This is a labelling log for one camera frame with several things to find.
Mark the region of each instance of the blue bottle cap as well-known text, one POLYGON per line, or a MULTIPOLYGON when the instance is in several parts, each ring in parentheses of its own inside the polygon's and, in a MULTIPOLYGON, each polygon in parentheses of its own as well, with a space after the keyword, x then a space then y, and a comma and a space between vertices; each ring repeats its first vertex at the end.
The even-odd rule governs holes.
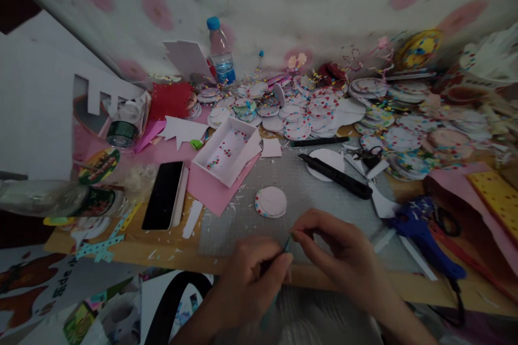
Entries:
POLYGON ((207 27, 209 27, 209 30, 215 31, 220 29, 220 20, 213 16, 212 18, 207 19, 207 27))

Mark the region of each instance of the green paper piece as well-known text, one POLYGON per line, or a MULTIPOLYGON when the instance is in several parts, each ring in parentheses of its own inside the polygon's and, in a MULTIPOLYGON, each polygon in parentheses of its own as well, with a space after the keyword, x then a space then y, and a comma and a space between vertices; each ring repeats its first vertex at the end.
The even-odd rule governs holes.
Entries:
POLYGON ((203 147, 203 143, 196 139, 191 140, 190 145, 193 146, 196 151, 203 147))

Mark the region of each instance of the jar label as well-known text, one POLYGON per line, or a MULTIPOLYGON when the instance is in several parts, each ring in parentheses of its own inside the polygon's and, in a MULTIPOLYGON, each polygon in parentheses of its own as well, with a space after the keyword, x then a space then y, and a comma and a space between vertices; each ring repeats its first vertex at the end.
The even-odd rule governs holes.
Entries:
POLYGON ((112 207, 114 202, 114 190, 90 186, 81 207, 70 217, 100 217, 112 207))

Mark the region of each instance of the black strap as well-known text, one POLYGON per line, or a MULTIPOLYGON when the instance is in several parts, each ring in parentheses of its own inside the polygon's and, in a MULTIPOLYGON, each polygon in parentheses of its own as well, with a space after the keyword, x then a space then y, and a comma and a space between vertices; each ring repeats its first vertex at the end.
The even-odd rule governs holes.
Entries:
POLYGON ((145 345, 167 345, 176 311, 188 284, 196 287, 202 298, 205 298, 212 287, 207 277, 203 274, 184 271, 176 275, 169 283, 169 286, 167 286, 158 304, 147 333, 145 345))

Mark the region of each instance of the black phone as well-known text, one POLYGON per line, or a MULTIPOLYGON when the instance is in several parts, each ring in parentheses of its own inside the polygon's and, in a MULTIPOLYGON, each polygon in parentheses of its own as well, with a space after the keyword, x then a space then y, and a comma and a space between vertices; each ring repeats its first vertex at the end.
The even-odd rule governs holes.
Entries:
POLYGON ((160 165, 142 223, 143 230, 167 230, 171 227, 182 174, 183 162, 160 165))

